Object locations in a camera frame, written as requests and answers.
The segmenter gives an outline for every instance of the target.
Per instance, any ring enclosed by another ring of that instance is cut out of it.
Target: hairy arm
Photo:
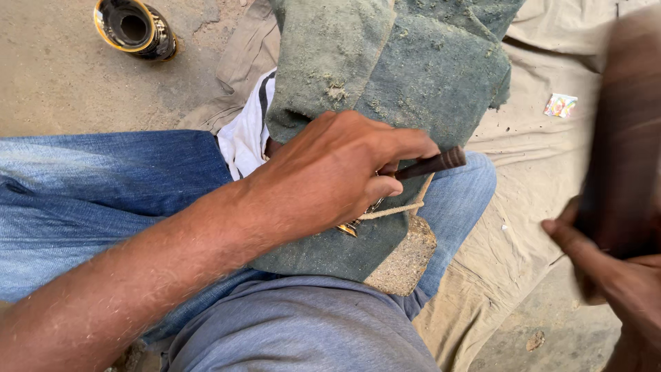
[[[3,370],[102,371],[206,285],[401,192],[398,181],[375,171],[438,153],[419,130],[392,129],[354,112],[325,113],[246,179],[19,301],[0,324]]]

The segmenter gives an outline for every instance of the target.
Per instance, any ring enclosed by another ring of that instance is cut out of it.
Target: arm
[[[325,113],[246,179],[19,301],[0,324],[3,370],[102,371],[147,327],[222,275],[402,191],[375,171],[438,153],[423,131],[392,129],[355,112]]]
[[[578,199],[542,228],[594,283],[622,321],[622,333],[604,372],[659,371],[661,365],[661,255],[620,261],[572,225]]]

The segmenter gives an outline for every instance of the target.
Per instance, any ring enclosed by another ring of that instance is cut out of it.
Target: beige cloth
[[[468,370],[491,334],[560,258],[539,221],[558,215],[580,190],[603,66],[598,55],[609,22],[657,2],[527,0],[514,19],[503,45],[512,61],[510,100],[485,114],[467,145],[495,163],[496,193],[447,268],[438,295],[413,321],[444,372]],[[238,113],[259,75],[275,66],[278,29],[268,1],[255,4],[217,72],[234,94],[212,100],[178,128],[216,133]],[[552,93],[578,97],[570,118],[542,113]]]
[[[259,77],[277,66],[280,31],[268,0],[256,0],[229,39],[215,75],[227,95],[186,115],[176,129],[209,130],[214,135],[245,106]]]

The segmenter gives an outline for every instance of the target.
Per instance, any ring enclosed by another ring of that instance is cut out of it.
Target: forearm
[[[0,324],[6,370],[103,370],[176,305],[277,244],[241,210],[245,193],[222,187],[19,301]]]

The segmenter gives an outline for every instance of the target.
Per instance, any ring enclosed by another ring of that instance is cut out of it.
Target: blue jeans
[[[29,295],[231,180],[209,132],[0,138],[0,300]],[[466,166],[434,176],[418,212],[438,241],[418,284],[428,297],[495,187],[492,163],[474,152]],[[239,269],[179,305],[143,339],[175,335],[237,285],[276,277]]]

